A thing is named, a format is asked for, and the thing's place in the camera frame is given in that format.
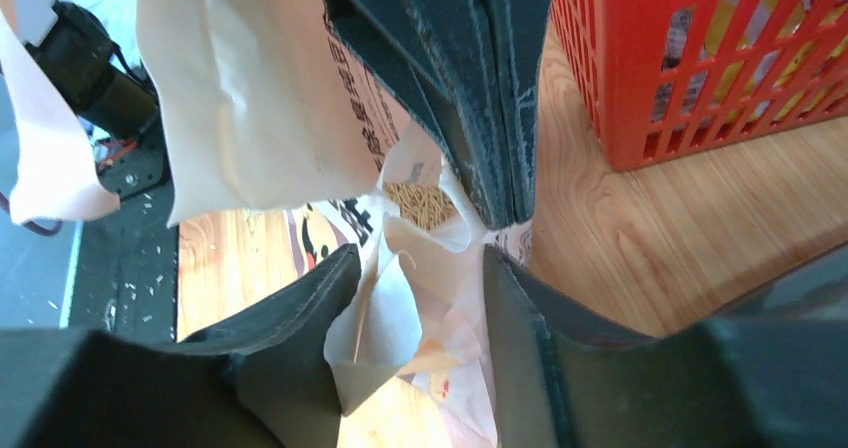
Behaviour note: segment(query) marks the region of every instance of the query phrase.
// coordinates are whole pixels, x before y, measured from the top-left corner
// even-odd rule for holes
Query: basket slot
[[[819,64],[821,64],[821,62],[826,57],[828,57],[830,55],[832,48],[833,48],[832,45],[834,45],[836,43],[837,43],[837,41],[833,41],[833,42],[827,43],[827,44],[822,43],[823,46],[817,52],[813,53],[812,56],[804,64],[804,66],[802,66],[802,68],[798,70],[798,73],[797,73],[796,76],[798,77],[797,79],[800,80],[800,82],[793,83],[793,85],[797,85],[798,88],[800,88],[801,86],[804,86],[805,80],[809,79],[813,70],[815,70],[816,67]],[[807,92],[807,96],[805,96],[803,99],[799,100],[799,102],[797,104],[795,104],[790,109],[790,111],[786,114],[784,119],[787,119],[787,120],[790,120],[790,121],[797,119],[801,115],[802,111],[804,110],[804,107],[807,106],[807,104],[809,104],[810,102],[813,101],[812,96],[813,96],[813,93],[816,92],[816,91],[818,91],[818,90],[815,90],[815,89],[809,90]]]
[[[831,54],[842,41],[839,38],[832,38],[823,39],[821,42],[815,44],[814,48],[810,50],[809,54],[801,62],[801,66],[793,74],[792,79],[784,85],[786,89],[802,88],[809,83],[818,83],[820,79],[813,78],[813,74],[821,69],[821,66],[825,64],[826,60],[831,59]],[[840,55],[836,63],[842,63],[845,56],[845,53]]]
[[[716,104],[724,103],[724,100],[727,99],[727,94],[733,91],[733,88],[739,83],[739,73],[742,72],[742,68],[745,65],[744,60],[734,61],[733,63],[728,64],[724,68],[724,73],[721,75],[720,83],[723,86],[727,86],[727,90],[721,93],[716,93],[713,97]]]
[[[689,78],[686,93],[683,97],[683,105],[680,107],[681,115],[692,113],[692,110],[695,109],[695,106],[704,97],[704,86],[707,83],[708,73],[707,71],[702,71],[695,73]]]
[[[803,53],[804,50],[809,49],[808,47],[801,47],[798,53]],[[789,67],[785,66],[784,68],[784,65],[789,65],[793,59],[789,56],[781,58],[781,53],[781,50],[770,51],[760,59],[753,76],[745,83],[745,87],[742,90],[743,97],[751,96],[754,93],[766,94],[772,90],[772,87],[775,86],[772,80],[777,78],[781,72],[789,70]]]
[[[798,113],[797,118],[799,120],[806,120],[811,114],[816,112],[825,111],[824,108],[826,106],[822,106],[825,103],[825,100],[828,99],[828,96],[834,94],[839,91],[839,84],[834,83],[823,90],[812,90],[811,93],[815,93],[815,96],[809,97],[809,99],[802,100],[800,103],[803,106],[803,109]],[[784,120],[777,120],[775,123],[781,123]]]
[[[775,124],[782,124],[784,121],[786,123],[794,122],[797,119],[801,118],[801,114],[804,112],[804,106],[810,105],[815,102],[815,94],[818,93],[819,90],[808,90],[803,93],[804,96],[799,98],[796,103],[789,103],[787,106],[784,106],[783,109],[777,114],[777,121]],[[792,107],[792,109],[786,113],[786,109],[788,107]]]
[[[694,69],[695,63],[700,59],[703,40],[707,38],[707,31],[713,23],[713,13],[717,5],[718,0],[700,0],[697,3],[693,13],[694,20],[687,36],[686,49],[683,51],[683,59],[680,62],[682,71]]]
[[[668,140],[668,147],[665,152],[669,155],[680,151],[680,145],[683,143],[683,137],[686,135],[686,125],[680,125],[671,132],[671,137]]]
[[[672,81],[663,83],[657,87],[656,94],[654,95],[654,110],[651,113],[651,121],[653,123],[662,123],[665,121],[666,116],[668,116],[669,101],[674,92],[674,85],[675,83]]]
[[[600,84],[600,80],[598,80],[598,66],[593,61],[592,63],[592,92],[595,96],[595,99],[598,99],[598,85]]]
[[[785,26],[787,23],[790,26],[792,25],[790,17],[798,3],[800,3],[800,0],[780,0],[777,6],[774,7],[768,23],[766,23],[762,32],[759,34],[757,41],[770,43],[776,40],[781,33],[786,33]],[[795,28],[795,26],[791,26],[789,33]]]
[[[848,0],[812,0],[812,9],[807,13],[807,17],[801,28],[806,28],[805,31],[815,30],[837,9],[842,10],[840,19],[843,19],[845,17],[844,8],[846,3],[848,3]]]
[[[705,116],[708,112],[712,111],[713,108],[720,109],[719,103],[716,102],[716,88],[722,80],[722,77],[719,76],[719,70],[707,73],[707,81],[701,89],[701,94],[695,105],[695,109],[691,113],[691,117],[693,119]]]
[[[733,129],[732,123],[724,123],[721,125],[721,128],[718,129],[715,136],[715,141],[721,142],[727,139],[730,136],[730,131]]]
[[[819,26],[835,25],[839,18],[845,15],[846,9],[848,9],[848,0],[839,0],[836,5],[831,8],[827,16],[824,17]]]
[[[798,75],[799,68],[803,63],[806,63],[810,58],[810,54],[816,48],[816,41],[810,40],[802,44],[797,50],[786,50],[787,55],[784,59],[778,60],[772,66],[769,76],[763,80],[764,90],[771,91],[772,89],[781,89],[792,83],[792,80]]]
[[[674,132],[677,131],[677,130],[683,131],[685,129],[686,129],[685,125],[679,125],[674,130],[669,130],[668,128],[666,128],[666,129],[664,129],[660,132],[660,141],[659,141],[659,145],[660,145],[659,152],[660,153],[657,155],[657,160],[667,158],[666,155],[668,154],[668,145],[671,143],[671,136],[674,134]]]
[[[760,65],[761,61],[762,59],[750,60],[744,64],[742,69],[739,71],[739,76],[736,78],[736,81],[733,83],[733,86],[730,87],[730,91],[725,97],[726,102],[734,103],[740,98],[743,98],[743,93],[749,90],[748,81],[754,77],[757,67]]]
[[[790,19],[783,26],[781,32],[784,34],[792,34],[799,27],[806,26],[808,28],[812,28],[825,23],[827,18],[832,17],[832,20],[835,19],[835,15],[839,11],[838,1],[839,0],[797,0],[797,2],[793,5],[793,9],[796,10],[796,12],[803,13],[804,17],[800,23],[798,23],[797,20],[793,23],[793,20]]]
[[[831,68],[828,70],[827,77],[848,78],[848,35],[842,39],[845,43],[845,51],[839,55],[839,58],[833,60]]]
[[[589,48],[586,43],[580,43],[580,68],[583,78],[588,81],[589,77]]]
[[[715,124],[715,118],[715,116],[710,116],[698,123],[698,128],[694,130],[694,133],[692,133],[692,138],[686,142],[689,145],[689,148],[700,148],[701,145],[707,141],[710,131]]]
[[[645,151],[643,154],[643,158],[645,161],[653,160],[657,156],[657,150],[660,147],[661,135],[661,131],[655,131],[653,133],[649,133],[648,136],[645,138]]]
[[[568,48],[568,38],[565,36],[565,19],[570,16],[566,0],[551,0],[551,21],[563,48]]]
[[[726,30],[721,30],[724,33],[724,38],[721,41],[720,48],[718,49],[718,53],[709,53],[709,56],[713,56],[715,54],[725,54],[731,51],[734,51],[737,46],[740,44],[745,45],[744,37],[745,31],[749,26],[750,21],[759,21],[755,18],[757,15],[757,7],[760,5],[761,0],[728,0],[731,3],[736,5],[736,10],[733,13],[732,21]],[[719,10],[716,9],[715,17],[719,17]],[[713,19],[713,27],[717,26],[719,23],[716,22],[715,18]]]
[[[595,34],[595,23],[595,0],[589,0],[589,42],[592,44],[592,51],[595,51],[598,48],[597,35]]]
[[[828,78],[831,74],[834,73],[834,70],[838,70],[838,66],[841,62],[844,61],[844,56],[842,56],[839,52],[842,50],[848,49],[848,36],[842,39],[842,43],[839,44],[833,51],[830,52],[830,55],[824,60],[824,62],[819,66],[815,73],[813,73],[814,78]]]
[[[842,96],[834,100],[833,103],[828,104],[827,108],[824,109],[825,114],[829,115],[833,112],[842,110],[845,107],[844,105],[848,104],[846,101],[848,101],[848,92],[843,93]]]
[[[748,10],[747,6],[745,8],[740,6],[739,12],[746,12],[746,10]],[[760,41],[760,36],[762,35],[763,30],[766,26],[768,26],[769,21],[771,21],[772,11],[768,6],[768,0],[758,0],[757,4],[750,10],[750,14],[740,16],[743,17],[741,21],[742,23],[744,23],[746,16],[748,19],[745,31],[741,33],[741,35],[744,36],[739,37],[739,42],[736,44],[737,49],[743,50]],[[732,36],[728,34],[729,39],[734,39],[736,36],[738,36],[738,34],[735,32]]]
[[[695,11],[695,5],[687,8],[682,8],[671,14],[671,20],[668,23],[668,33],[665,40],[665,53],[660,70],[673,70],[680,65],[680,60],[683,59],[683,51],[686,48],[686,42],[689,40],[688,31],[692,26],[692,13]]]
[[[749,121],[749,122],[745,123],[744,125],[742,125],[742,129],[739,130],[739,134],[740,135],[746,135],[746,136],[750,135],[751,132],[754,131],[754,128],[756,128],[756,127],[757,127],[756,123],[754,123],[753,121]]]
[[[595,136],[601,136],[601,125],[598,119],[598,103],[592,103],[589,107],[589,116],[592,118],[592,126],[595,127]]]

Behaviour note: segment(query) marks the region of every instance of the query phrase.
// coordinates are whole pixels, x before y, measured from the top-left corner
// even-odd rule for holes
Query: white paper
[[[16,36],[14,0],[0,6],[0,63],[20,143],[12,222],[92,220],[117,210],[120,199],[100,185],[85,130]]]
[[[14,13],[17,16],[17,26],[13,26],[18,39],[40,46],[44,37],[59,19],[53,11],[56,0],[14,0]]]
[[[169,223],[373,189],[408,115],[394,100],[366,105],[371,93],[352,86],[365,70],[323,15],[321,0],[139,0],[176,191]]]
[[[353,301],[330,325],[324,344],[345,415],[407,364],[421,342],[415,298],[402,273],[403,257],[381,251],[383,261],[378,258],[366,271]]]
[[[391,169],[396,166],[392,164],[395,155],[407,152],[406,143],[425,143],[419,138],[422,133],[417,126],[404,131],[388,155],[380,181],[390,178]],[[408,169],[409,163],[397,166]],[[397,179],[405,175],[401,172],[391,176]],[[327,356],[344,399],[359,401],[367,396],[368,390],[376,389],[391,376],[414,374],[412,384],[437,402],[455,447],[497,446],[496,393],[483,302],[482,251],[485,244],[496,244],[526,263],[530,223],[488,231],[452,170],[444,163],[439,171],[439,186],[454,203],[458,215],[429,233],[401,218],[396,205],[382,192],[382,186],[357,199],[366,204],[369,199],[379,198],[378,205],[384,210],[382,222],[375,223],[377,228],[370,238],[377,248],[361,252],[366,265],[399,259],[400,269],[383,271],[379,282],[394,288],[384,291],[385,296],[398,298],[401,291],[408,291],[408,297],[404,303],[395,304],[397,314],[402,316],[380,318],[365,308],[368,305],[363,300],[385,305],[388,302],[377,300],[384,295],[361,288],[357,301],[340,317],[343,321],[339,321],[337,329],[328,332],[325,355],[347,354]],[[364,320],[368,326],[368,332],[358,338],[351,334],[356,326],[353,320],[357,319]],[[420,344],[415,347],[410,345],[414,341],[412,337],[402,337],[408,344],[397,343],[398,334],[408,333],[410,327],[415,328],[416,334],[420,327]],[[355,342],[360,350],[379,347],[382,359],[391,359],[392,363],[379,357],[370,357],[368,363],[354,362],[351,344]],[[394,356],[386,352],[392,349],[397,350]],[[408,362],[399,365],[404,359]],[[339,361],[344,361],[343,366],[338,366]],[[448,391],[431,389],[431,385],[438,388],[444,382],[450,387]]]

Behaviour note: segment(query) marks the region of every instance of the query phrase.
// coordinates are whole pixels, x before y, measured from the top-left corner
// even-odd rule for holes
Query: wooden surface
[[[848,240],[848,120],[613,173],[550,34],[540,117],[531,271],[640,331],[678,330]],[[298,276],[289,225],[235,211],[181,226],[180,338]],[[341,438],[449,446],[433,402],[398,380],[343,421]]]

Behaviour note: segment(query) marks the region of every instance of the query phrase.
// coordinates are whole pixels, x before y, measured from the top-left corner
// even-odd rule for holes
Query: wooden table
[[[667,334],[848,240],[848,119],[613,173],[552,34],[540,105],[531,270],[605,316]],[[292,281],[297,221],[234,211],[184,223],[179,337]],[[449,446],[433,402],[398,380],[343,421],[341,438]]]

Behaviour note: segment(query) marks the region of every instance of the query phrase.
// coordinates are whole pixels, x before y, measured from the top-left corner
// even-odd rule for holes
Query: black cable
[[[0,208],[2,208],[3,211],[5,211],[6,213],[9,213],[9,199],[6,198],[6,195],[4,195],[3,193],[0,193]],[[56,236],[56,234],[59,233],[59,231],[62,229],[62,224],[63,223],[61,221],[57,221],[52,228],[45,228],[33,221],[27,221],[23,224],[23,227],[35,233],[36,235],[50,237]]]
[[[124,154],[121,156],[121,158],[122,158],[122,157],[124,157],[124,156],[126,156],[126,155],[128,155],[131,151],[133,151],[133,150],[137,149],[137,148],[138,148],[138,146],[142,144],[142,141],[143,141],[143,139],[144,139],[145,135],[147,135],[147,132],[148,132],[148,131],[150,131],[150,128],[151,128],[151,127],[153,127],[153,126],[154,126],[157,122],[159,122],[159,119],[160,119],[161,115],[162,115],[162,114],[161,114],[161,112],[160,112],[159,110],[156,110],[156,112],[155,112],[155,113],[153,113],[152,115],[150,115],[150,118],[148,118],[148,119],[147,119],[147,121],[146,121],[146,122],[144,122],[144,124],[143,124],[143,125],[141,125],[141,128],[139,128],[139,129],[138,129],[138,133],[136,133],[135,135],[133,135],[133,136],[131,136],[131,137],[129,137],[129,138],[125,138],[125,139],[123,139],[123,140],[119,140],[119,139],[116,139],[116,138],[114,138],[114,137],[112,138],[112,140],[113,140],[114,142],[117,142],[117,143],[121,146],[121,148],[122,148],[122,149],[123,149],[123,148],[126,148],[128,143],[133,143],[133,142],[134,142],[134,143],[136,143],[136,144],[137,144],[137,146],[136,146],[136,147],[134,147],[134,148],[132,148],[131,150],[129,150],[129,151],[127,151],[126,153],[124,153]],[[109,165],[106,165],[106,166],[104,166],[104,167],[102,167],[102,168],[98,168],[98,170],[97,170],[97,176],[101,176],[101,175],[103,175],[104,173],[106,173],[106,172],[107,172],[110,168],[112,168],[113,166],[115,166],[114,162],[113,162],[113,163],[111,163],[111,164],[109,164]]]
[[[118,62],[121,63],[121,66],[124,68],[124,72],[127,74],[127,76],[132,78],[133,81],[138,83],[138,85],[144,88],[145,90],[150,91],[150,85],[148,85],[141,78],[139,78],[138,75],[136,75],[135,72],[132,71],[132,68],[130,68],[129,63],[127,63],[127,59],[124,58],[124,52],[121,50],[121,46],[115,43],[114,41],[112,42],[112,45],[115,46],[115,49],[112,51],[112,54],[118,57]]]

